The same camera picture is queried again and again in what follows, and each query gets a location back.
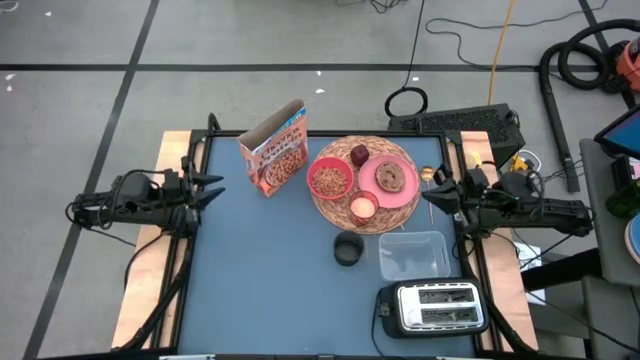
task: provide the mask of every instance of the donut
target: donut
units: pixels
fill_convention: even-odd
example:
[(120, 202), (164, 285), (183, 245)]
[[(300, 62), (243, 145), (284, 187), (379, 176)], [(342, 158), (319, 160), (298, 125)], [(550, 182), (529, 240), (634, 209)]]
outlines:
[(400, 192), (404, 188), (404, 171), (398, 164), (385, 161), (376, 168), (376, 182), (384, 191)]

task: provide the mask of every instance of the concrete floor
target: concrete floor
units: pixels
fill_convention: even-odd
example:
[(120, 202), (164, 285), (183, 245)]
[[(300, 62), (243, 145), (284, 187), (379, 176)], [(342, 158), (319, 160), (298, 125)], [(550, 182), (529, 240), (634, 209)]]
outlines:
[[(592, 7), (601, 3), (589, 2)], [(132, 59), (145, 16), (156, 4), (140, 64), (311, 63), (318, 64), (317, 69), (284, 71), (286, 67), (257, 66), (246, 69), (253, 71), (237, 71), (219, 66), (206, 72), (125, 73), (131, 70), (124, 65)], [(423, 23), (450, 17), (501, 24), (507, 5), (507, 0), (459, 0), (455, 5), (427, 0)], [(5, 191), (0, 192), (4, 205), (0, 209), (4, 235), (0, 240), (0, 358), (18, 359), (25, 354), (69, 233), (64, 207), (83, 191), (92, 167), (94, 175), (99, 175), (97, 189), (106, 189), (118, 174), (153, 166), (165, 130), (203, 128), (209, 112), (216, 113), (225, 129), (248, 128), (294, 97), (307, 103), (312, 129), (384, 129), (388, 118), (383, 102), (402, 85), (406, 72), (359, 71), (358, 67), (331, 71), (326, 64), (407, 63), (419, 8), (416, 0), (385, 15), (375, 13), (368, 3), (340, 7), (331, 0), (49, 0), (20, 1), (14, 12), (1, 13), (0, 166), (5, 171), (0, 181)], [(533, 22), (580, 9), (578, 0), (520, 0), (512, 21)], [(635, 0), (610, 0), (595, 17), (627, 17), (638, 10), (640, 4)], [(463, 56), (490, 64), (499, 31), (432, 25), (435, 30), (460, 32)], [(546, 48), (587, 26), (585, 16), (576, 15), (536, 28), (511, 28), (500, 63), (537, 65)], [(633, 34), (614, 31), (605, 38), (613, 44)], [(596, 46), (593, 38), (586, 43)], [(455, 38), (421, 30), (415, 62), (447, 65), (412, 73), (418, 80), (411, 85), (429, 94), (430, 111), (486, 102), (488, 72), (469, 71), (455, 51)], [(588, 64), (579, 56), (571, 62)], [(44, 65), (27, 69), (11, 64)], [(52, 64), (80, 66), (56, 68)], [(88, 64), (123, 66), (89, 71), (96, 68), (83, 67)], [(593, 137), (624, 113), (626, 105), (619, 95), (584, 92), (557, 80), (552, 83), (577, 159), (578, 141)], [(543, 159), (542, 173), (558, 170), (537, 74), (526, 70), (498, 73), (494, 99), (519, 112), (526, 148)], [(121, 113), (118, 105), (123, 106)], [(393, 111), (411, 113), (418, 107), (408, 95), (394, 102)], [(98, 147), (105, 127), (109, 130), (113, 125), (117, 126), (101, 166), (96, 161)], [(584, 181), (581, 185), (585, 189), (581, 194), (570, 195), (558, 179), (548, 185), (547, 195), (587, 200)], [(113, 233), (134, 240), (137, 228), (114, 226)], [(560, 238), (550, 230), (522, 230), (520, 234), (542, 248)], [(570, 255), (594, 246), (592, 236), (572, 239), (557, 252)], [(124, 267), (131, 254), (130, 247), (82, 232), (64, 284), (54, 284), (62, 286), (59, 297), (51, 296), (57, 291), (50, 293), (49, 300), (57, 304), (54, 301), (48, 326), (49, 317), (41, 318), (44, 326), (38, 329), (43, 341), (40, 344), (36, 336), (28, 354), (107, 351), (122, 299)]]

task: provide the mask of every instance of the small black bowl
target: small black bowl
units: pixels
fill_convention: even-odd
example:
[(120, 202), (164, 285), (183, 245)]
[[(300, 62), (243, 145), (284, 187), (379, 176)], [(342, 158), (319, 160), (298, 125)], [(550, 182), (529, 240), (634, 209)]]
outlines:
[(364, 252), (362, 236), (353, 231), (343, 231), (333, 241), (333, 256), (342, 266), (353, 266)]

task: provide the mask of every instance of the candle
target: candle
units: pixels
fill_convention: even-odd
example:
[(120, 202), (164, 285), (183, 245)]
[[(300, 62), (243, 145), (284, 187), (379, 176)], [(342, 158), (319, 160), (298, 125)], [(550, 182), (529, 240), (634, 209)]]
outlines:
[(376, 206), (373, 201), (361, 197), (351, 203), (351, 212), (359, 218), (367, 219), (376, 213)]

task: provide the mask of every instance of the woven basket tray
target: woven basket tray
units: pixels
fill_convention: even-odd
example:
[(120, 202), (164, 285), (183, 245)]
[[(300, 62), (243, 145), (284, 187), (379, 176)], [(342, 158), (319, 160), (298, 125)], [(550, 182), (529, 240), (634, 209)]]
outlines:
[(379, 208), (376, 215), (369, 221), (368, 224), (358, 227), (353, 223), (350, 217), (349, 211), (349, 199), (351, 195), (360, 190), (358, 185), (358, 172), (359, 168), (356, 168), (351, 162), (351, 149), (357, 145), (365, 145), (369, 150), (371, 157), (377, 155), (396, 155), (404, 158), (411, 164), (414, 171), (416, 171), (416, 164), (413, 162), (409, 154), (404, 151), (400, 146), (392, 143), (389, 140), (383, 139), (377, 136), (347, 136), (340, 138), (331, 144), (327, 145), (316, 157), (316, 159), (325, 156), (334, 156), (346, 161), (354, 170), (354, 184), (351, 191), (338, 200), (325, 200), (321, 199), (313, 193), (313, 203), (316, 204), (320, 213), (324, 215), (327, 220), (332, 222), (337, 227), (357, 232), (360, 234), (381, 234), (396, 227), (402, 225), (413, 211), (418, 206), (418, 200), (420, 199), (420, 192), (416, 192), (416, 196), (407, 205), (395, 209)]

